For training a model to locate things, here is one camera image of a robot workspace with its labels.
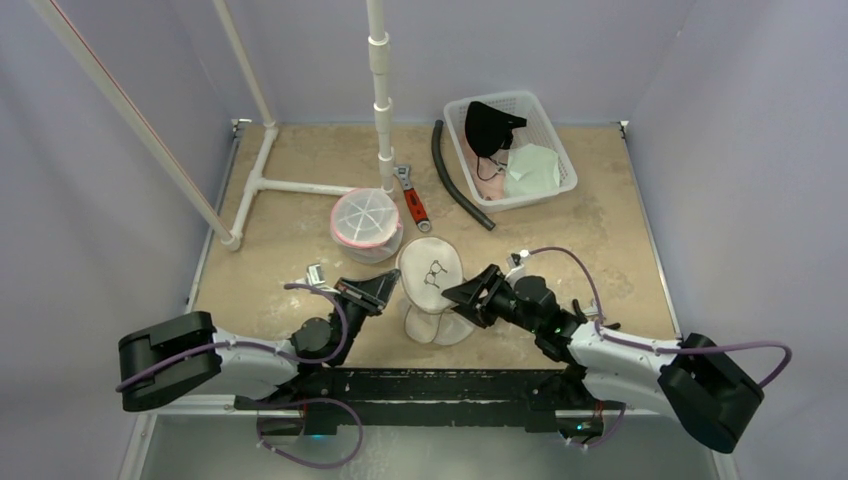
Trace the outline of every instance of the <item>curved black hose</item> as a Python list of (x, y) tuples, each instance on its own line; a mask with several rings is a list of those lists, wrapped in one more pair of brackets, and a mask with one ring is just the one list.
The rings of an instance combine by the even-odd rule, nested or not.
[(445, 190), (448, 191), (451, 197), (456, 200), (456, 203), (459, 204), (469, 215), (471, 215), (474, 220), (480, 222), (480, 225), (486, 230), (492, 230), (495, 228), (495, 222), (492, 221), (491, 218), (487, 217), (485, 213), (481, 212), (476, 205), (471, 203), (470, 200), (465, 198), (462, 192), (456, 188), (456, 185), (453, 184), (453, 181), (450, 179), (450, 175), (448, 175), (448, 169), (445, 167), (445, 159), (442, 158), (442, 127), (445, 125), (445, 122), (441, 120), (436, 120), (436, 125), (433, 127), (433, 140), (431, 142), (431, 149), (433, 151), (433, 163), (436, 165), (436, 171), (439, 173), (439, 179), (442, 181), (442, 185), (445, 186)]

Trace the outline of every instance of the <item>basket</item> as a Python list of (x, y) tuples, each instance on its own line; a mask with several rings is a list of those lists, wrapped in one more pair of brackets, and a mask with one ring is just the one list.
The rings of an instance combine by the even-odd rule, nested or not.
[[(558, 189), (536, 195), (510, 197), (501, 200), (485, 200), (480, 196), (472, 177), (476, 173), (468, 167), (469, 160), (473, 162), (476, 158), (466, 158), (461, 144), (462, 141), (465, 141), (465, 116), (468, 112), (468, 105), (473, 101), (482, 102), (502, 112), (527, 119), (526, 127), (516, 128), (512, 131), (514, 136), (512, 148), (535, 143), (556, 151), (559, 154), (560, 187)], [(548, 115), (542, 108), (542, 104), (539, 103), (539, 99), (530, 92), (503, 92), (450, 102), (445, 105), (445, 123), (448, 125), (453, 146), (460, 159), (459, 163), (465, 173), (465, 180), (471, 189), (471, 196), (474, 198), (474, 202), (479, 205), (480, 210), (485, 213), (500, 212), (544, 202), (577, 186), (577, 173), (571, 165), (571, 160), (565, 153), (565, 148), (562, 146), (550, 119), (548, 119)]]

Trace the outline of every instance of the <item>white wall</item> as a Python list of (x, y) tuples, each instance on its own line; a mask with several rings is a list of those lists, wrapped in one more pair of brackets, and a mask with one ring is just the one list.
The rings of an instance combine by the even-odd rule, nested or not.
[[(213, 196), (229, 120), (170, 4), (60, 3)], [(181, 311), (206, 227), (23, 1), (0, 7), (0, 171), (0, 476), (115, 478), (118, 339)]]
[[(848, 477), (848, 3), (702, 0), (628, 134), (681, 326), (785, 340), (742, 478)], [(762, 378), (777, 352), (738, 355)]]
[[(230, 115), (259, 118), (210, 2), (172, 0)], [(277, 118), (373, 121), (365, 1), (230, 0)], [(528, 89), (556, 122), (629, 118), (694, 0), (386, 0), (398, 121)]]

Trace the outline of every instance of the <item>wrench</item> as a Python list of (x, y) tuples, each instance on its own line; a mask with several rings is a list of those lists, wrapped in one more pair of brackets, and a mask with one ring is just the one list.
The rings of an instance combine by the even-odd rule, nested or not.
[(415, 193), (415, 188), (412, 186), (412, 180), (409, 179), (409, 172), (412, 167), (409, 165), (395, 166), (395, 176), (400, 180), (400, 187), (403, 189), (403, 196), (406, 198), (406, 206), (409, 207), (409, 213), (412, 214), (412, 220), (418, 226), (418, 230), (429, 232), (432, 228), (430, 219), (427, 218), (427, 211), (424, 210), (424, 204)]

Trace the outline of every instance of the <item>pink cloth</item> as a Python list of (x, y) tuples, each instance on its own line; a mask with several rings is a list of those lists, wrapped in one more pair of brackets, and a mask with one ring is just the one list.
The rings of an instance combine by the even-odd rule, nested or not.
[[(501, 200), (504, 198), (503, 195), (503, 182), (504, 182), (504, 173), (498, 173), (498, 167), (489, 161), (487, 158), (481, 158), (480, 161), (480, 178), (477, 176), (477, 154), (474, 153), (474, 150), (471, 149), (471, 146), (468, 145), (468, 141), (465, 139), (465, 136), (460, 140), (460, 145), (462, 146), (462, 156), (465, 164), (468, 166), (468, 171), (471, 172), (471, 178), (474, 180), (474, 185), (477, 187), (477, 193), (480, 194), (480, 197), (484, 200)], [(493, 159), (497, 160), (500, 163), (507, 163), (509, 159), (509, 152), (506, 150), (498, 150)], [(494, 178), (491, 180), (484, 180), (486, 178), (491, 178), (494, 175)]]

